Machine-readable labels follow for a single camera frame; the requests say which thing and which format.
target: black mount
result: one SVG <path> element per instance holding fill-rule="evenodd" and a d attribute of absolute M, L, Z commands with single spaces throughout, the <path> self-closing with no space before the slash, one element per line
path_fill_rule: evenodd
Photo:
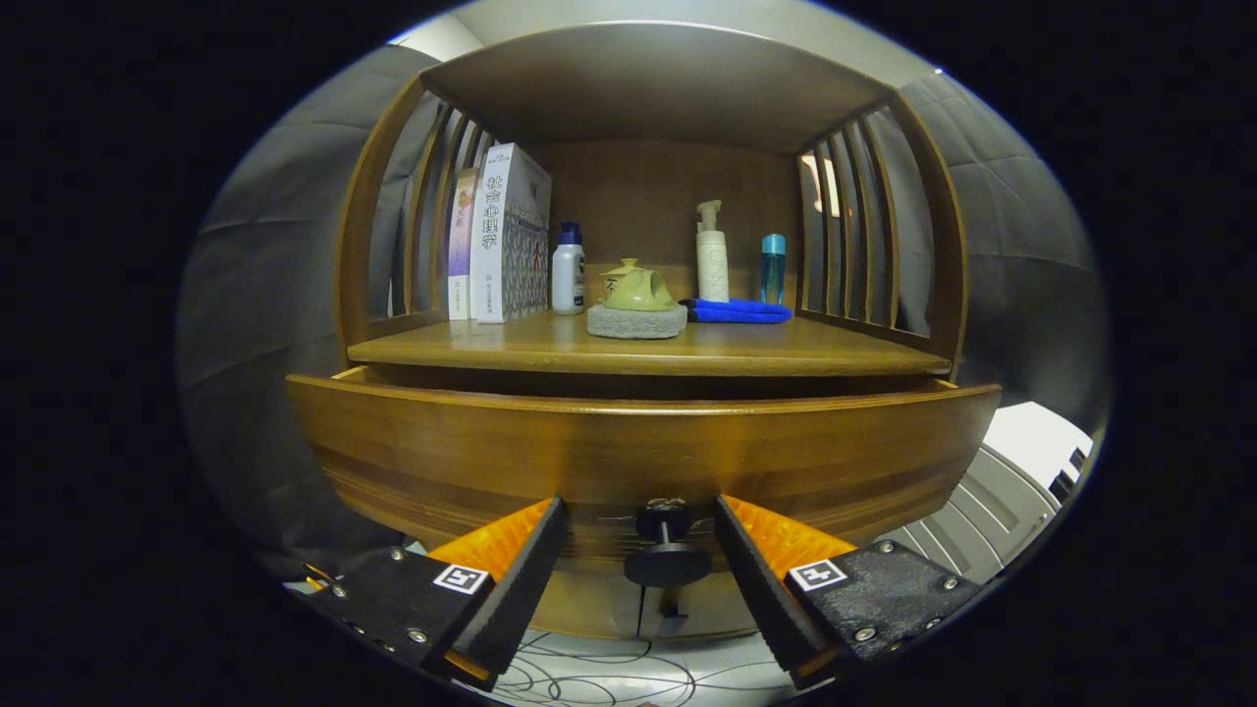
<path fill-rule="evenodd" d="M 625 560 L 625 576 L 642 586 L 684 586 L 711 572 L 711 555 L 703 547 L 674 542 L 690 530 L 685 506 L 651 503 L 637 512 L 637 535 L 655 541 Z"/>

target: blue bottle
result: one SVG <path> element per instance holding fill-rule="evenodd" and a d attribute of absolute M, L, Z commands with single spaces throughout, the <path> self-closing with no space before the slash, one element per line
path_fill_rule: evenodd
<path fill-rule="evenodd" d="M 786 294 L 786 237 L 766 235 L 759 255 L 759 301 L 781 304 Z"/>

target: white floor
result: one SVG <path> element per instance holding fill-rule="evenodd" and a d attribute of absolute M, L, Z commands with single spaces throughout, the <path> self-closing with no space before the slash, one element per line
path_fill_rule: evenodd
<path fill-rule="evenodd" d="M 518 706 L 762 707 L 798 693 L 759 634 L 651 643 L 529 630 L 480 694 Z"/>

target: wooden shelf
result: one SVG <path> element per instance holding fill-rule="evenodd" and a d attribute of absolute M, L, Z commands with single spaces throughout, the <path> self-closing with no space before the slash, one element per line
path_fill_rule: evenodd
<path fill-rule="evenodd" d="M 689 323 L 675 338 L 592 336 L 586 315 L 546 312 L 505 325 L 442 322 L 349 346 L 368 364 L 509 371 L 672 376 L 941 375 L 945 359 L 846 328 L 792 318 L 781 325 Z"/>
<path fill-rule="evenodd" d="M 617 21 L 530 34 L 422 74 L 502 142 L 708 142 L 794 155 L 894 89 L 763 36 Z"/>

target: folded towel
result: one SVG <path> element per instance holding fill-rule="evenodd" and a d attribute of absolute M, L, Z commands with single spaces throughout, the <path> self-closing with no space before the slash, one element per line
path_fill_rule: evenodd
<path fill-rule="evenodd" d="M 791 318 L 791 311 L 781 304 L 750 299 L 730 299 L 728 302 L 681 299 L 681 304 L 689 309 L 688 318 L 691 322 L 776 325 Z"/>

